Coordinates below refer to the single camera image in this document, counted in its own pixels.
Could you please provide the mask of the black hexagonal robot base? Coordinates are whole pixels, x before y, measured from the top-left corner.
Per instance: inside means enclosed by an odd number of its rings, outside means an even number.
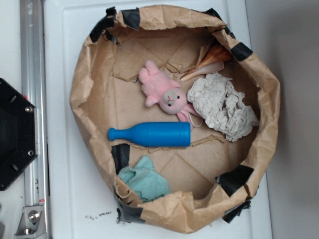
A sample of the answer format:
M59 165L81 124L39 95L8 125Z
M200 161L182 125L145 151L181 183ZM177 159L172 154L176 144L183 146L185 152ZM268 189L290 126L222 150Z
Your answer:
M7 190L37 156L35 107L0 80L0 190Z

